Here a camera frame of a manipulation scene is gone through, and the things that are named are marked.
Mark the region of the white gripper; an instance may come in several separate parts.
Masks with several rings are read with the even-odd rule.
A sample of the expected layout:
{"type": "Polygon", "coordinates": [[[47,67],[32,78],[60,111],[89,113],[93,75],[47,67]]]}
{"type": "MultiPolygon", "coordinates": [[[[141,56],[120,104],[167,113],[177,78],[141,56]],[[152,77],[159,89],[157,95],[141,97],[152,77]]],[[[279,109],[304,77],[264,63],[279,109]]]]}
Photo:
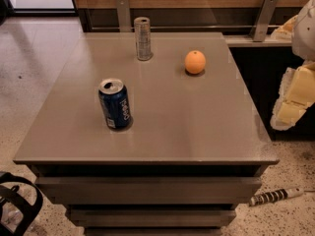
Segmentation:
{"type": "MultiPolygon", "coordinates": [[[[315,61],[315,0],[309,0],[297,16],[275,29],[271,38],[291,40],[296,56],[315,61]]],[[[286,131],[294,127],[314,103],[315,63],[305,62],[297,69],[287,68],[272,111],[272,128],[286,131]]]]}

